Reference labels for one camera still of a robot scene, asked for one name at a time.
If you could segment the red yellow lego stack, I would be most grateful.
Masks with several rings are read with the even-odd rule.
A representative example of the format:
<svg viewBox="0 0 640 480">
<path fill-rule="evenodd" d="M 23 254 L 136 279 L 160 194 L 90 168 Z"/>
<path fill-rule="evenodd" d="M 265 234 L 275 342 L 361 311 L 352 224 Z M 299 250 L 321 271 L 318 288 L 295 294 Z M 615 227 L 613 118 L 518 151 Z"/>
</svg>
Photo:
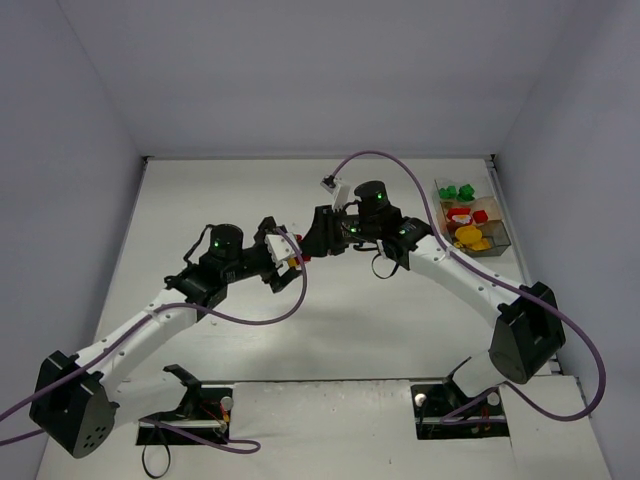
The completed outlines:
<svg viewBox="0 0 640 480">
<path fill-rule="evenodd" d="M 309 255 L 306 255 L 303 251 L 302 251 L 302 235 L 301 234 L 295 234 L 294 238 L 297 242 L 297 248 L 299 251 L 299 255 L 297 254 L 293 254 L 293 256 L 287 260 L 287 264 L 289 267 L 292 268 L 296 268 L 298 270 L 300 270 L 302 268 L 302 265 L 306 265 L 307 263 L 309 263 L 311 261 L 311 257 Z"/>
</svg>

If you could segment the red round flower lego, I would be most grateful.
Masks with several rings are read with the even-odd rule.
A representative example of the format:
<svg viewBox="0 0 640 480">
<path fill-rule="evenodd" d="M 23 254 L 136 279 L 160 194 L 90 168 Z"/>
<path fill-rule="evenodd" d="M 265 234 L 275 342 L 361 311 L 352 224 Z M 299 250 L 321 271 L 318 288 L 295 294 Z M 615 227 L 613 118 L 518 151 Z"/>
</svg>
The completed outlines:
<svg viewBox="0 0 640 480">
<path fill-rule="evenodd" d="M 451 208 L 448 210 L 446 217 L 449 223 L 460 226 L 472 225 L 474 222 L 471 209 L 467 207 Z"/>
</svg>

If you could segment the yellow round printed lego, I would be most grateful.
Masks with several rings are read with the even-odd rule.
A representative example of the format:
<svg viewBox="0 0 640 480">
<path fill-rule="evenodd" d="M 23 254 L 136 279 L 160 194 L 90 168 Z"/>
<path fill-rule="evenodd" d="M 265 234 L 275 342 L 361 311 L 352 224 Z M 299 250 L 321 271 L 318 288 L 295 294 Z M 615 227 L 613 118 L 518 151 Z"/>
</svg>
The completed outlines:
<svg viewBox="0 0 640 480">
<path fill-rule="evenodd" d="M 461 244 L 469 246 L 480 242 L 483 234 L 476 226 L 466 225 L 455 231 L 455 237 Z"/>
</svg>

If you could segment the green square lego brick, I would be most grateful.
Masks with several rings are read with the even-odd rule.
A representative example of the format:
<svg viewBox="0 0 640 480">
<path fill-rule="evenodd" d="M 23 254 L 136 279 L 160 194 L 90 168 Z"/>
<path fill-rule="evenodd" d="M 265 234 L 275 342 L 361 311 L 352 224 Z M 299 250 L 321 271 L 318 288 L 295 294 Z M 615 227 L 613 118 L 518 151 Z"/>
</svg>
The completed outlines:
<svg viewBox="0 0 640 480">
<path fill-rule="evenodd" d="M 461 203 L 473 202 L 475 200 L 475 189 L 471 184 L 462 185 L 458 189 L 457 200 Z"/>
</svg>

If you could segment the yellow striped lego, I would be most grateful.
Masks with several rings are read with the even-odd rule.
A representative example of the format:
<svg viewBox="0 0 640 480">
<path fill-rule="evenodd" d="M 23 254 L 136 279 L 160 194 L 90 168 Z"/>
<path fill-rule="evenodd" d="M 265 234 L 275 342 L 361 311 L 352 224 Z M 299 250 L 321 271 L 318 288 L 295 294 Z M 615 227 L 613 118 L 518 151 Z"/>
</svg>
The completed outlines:
<svg viewBox="0 0 640 480">
<path fill-rule="evenodd" d="M 493 248 L 491 241 L 487 237 L 482 237 L 480 240 L 472 243 L 469 248 L 475 252 L 487 251 Z"/>
</svg>

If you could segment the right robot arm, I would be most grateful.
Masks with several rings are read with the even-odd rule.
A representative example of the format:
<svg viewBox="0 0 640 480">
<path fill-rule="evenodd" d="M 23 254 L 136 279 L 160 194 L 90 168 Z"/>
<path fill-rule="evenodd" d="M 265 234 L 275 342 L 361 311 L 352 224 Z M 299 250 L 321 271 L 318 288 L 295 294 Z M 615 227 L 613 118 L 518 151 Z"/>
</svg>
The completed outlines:
<svg viewBox="0 0 640 480">
<path fill-rule="evenodd" d="M 556 303 L 546 285 L 526 287 L 507 281 L 501 287 L 502 277 L 474 259 L 464 256 L 456 261 L 428 223 L 403 215 L 390 203 L 381 181 L 351 188 L 327 176 L 321 184 L 334 201 L 316 207 L 301 241 L 305 256 L 320 258 L 342 254 L 348 247 L 372 247 L 397 267 L 444 287 L 492 328 L 490 346 L 448 375 L 446 382 L 455 396 L 468 400 L 505 381 L 523 385 L 565 344 L 561 320 L 540 305 Z"/>
</svg>

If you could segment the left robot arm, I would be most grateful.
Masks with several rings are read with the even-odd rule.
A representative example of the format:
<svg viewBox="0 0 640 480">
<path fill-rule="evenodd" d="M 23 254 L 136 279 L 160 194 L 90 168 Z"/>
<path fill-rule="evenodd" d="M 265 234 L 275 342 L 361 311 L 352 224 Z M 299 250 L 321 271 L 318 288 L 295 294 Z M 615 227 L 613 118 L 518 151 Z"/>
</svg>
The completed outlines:
<svg viewBox="0 0 640 480">
<path fill-rule="evenodd" d="M 160 374 L 133 381 L 131 373 L 165 343 L 211 315 L 230 284 L 259 277 L 278 293 L 306 276 L 297 237 L 267 217 L 254 244 L 243 248 L 242 231 L 208 225 L 208 250 L 166 286 L 141 312 L 96 343 L 66 355 L 50 354 L 41 364 L 29 416 L 74 458 L 101 446 L 116 428 L 162 414 L 186 420 L 201 403 L 202 383 L 172 364 Z"/>
</svg>

